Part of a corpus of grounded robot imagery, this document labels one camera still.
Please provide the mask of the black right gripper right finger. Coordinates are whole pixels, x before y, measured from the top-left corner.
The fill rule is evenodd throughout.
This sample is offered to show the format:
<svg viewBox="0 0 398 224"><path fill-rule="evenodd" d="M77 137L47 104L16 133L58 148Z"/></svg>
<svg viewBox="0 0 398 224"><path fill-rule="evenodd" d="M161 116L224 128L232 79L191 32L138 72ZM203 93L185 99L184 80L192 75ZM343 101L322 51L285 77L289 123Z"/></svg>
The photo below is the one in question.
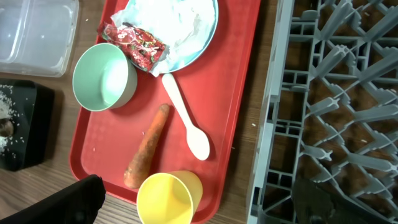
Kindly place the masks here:
<svg viewBox="0 0 398 224"><path fill-rule="evenodd" d="M296 179L292 201L299 224L382 224L382 218L308 179Z"/></svg>

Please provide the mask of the brown mushroom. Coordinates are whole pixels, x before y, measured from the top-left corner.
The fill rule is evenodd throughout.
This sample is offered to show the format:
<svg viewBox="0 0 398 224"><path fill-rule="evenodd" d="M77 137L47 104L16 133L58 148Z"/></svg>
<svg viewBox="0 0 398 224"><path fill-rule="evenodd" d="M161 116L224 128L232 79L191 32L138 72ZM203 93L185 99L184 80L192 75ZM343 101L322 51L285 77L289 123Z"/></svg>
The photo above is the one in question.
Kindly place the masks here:
<svg viewBox="0 0 398 224"><path fill-rule="evenodd" d="M14 134L14 126L10 119L1 118L0 119L0 136L9 137Z"/></svg>

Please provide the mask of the orange carrot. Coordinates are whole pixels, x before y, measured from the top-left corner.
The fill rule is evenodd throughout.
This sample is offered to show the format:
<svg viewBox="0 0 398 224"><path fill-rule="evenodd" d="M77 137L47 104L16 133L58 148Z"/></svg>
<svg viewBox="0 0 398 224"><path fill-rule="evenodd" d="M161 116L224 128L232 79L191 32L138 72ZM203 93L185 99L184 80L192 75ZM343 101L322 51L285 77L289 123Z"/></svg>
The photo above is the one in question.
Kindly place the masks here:
<svg viewBox="0 0 398 224"><path fill-rule="evenodd" d="M148 178L152 159L169 116L169 111L170 106L162 104L156 112L137 152L124 172L123 181L127 187L138 189Z"/></svg>

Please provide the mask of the red snack wrapper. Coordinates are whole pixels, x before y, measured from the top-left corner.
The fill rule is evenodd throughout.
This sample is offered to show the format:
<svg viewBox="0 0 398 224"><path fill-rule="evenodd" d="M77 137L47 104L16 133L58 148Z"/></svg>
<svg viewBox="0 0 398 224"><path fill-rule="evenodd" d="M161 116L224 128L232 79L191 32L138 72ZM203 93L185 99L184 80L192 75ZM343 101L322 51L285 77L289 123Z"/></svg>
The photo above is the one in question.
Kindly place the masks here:
<svg viewBox="0 0 398 224"><path fill-rule="evenodd" d="M161 58L166 45L151 33L128 22L119 27L103 22L97 29L104 40L119 47L134 65L149 72Z"/></svg>

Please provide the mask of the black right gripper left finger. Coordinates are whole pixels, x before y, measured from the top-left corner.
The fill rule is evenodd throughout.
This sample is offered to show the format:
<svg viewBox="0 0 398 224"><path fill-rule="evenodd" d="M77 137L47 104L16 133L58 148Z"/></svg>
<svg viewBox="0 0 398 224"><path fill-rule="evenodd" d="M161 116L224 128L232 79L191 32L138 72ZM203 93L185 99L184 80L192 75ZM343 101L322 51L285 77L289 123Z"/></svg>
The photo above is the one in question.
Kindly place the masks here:
<svg viewBox="0 0 398 224"><path fill-rule="evenodd" d="M101 177L89 175L63 190L1 220L1 224L93 224L106 189Z"/></svg>

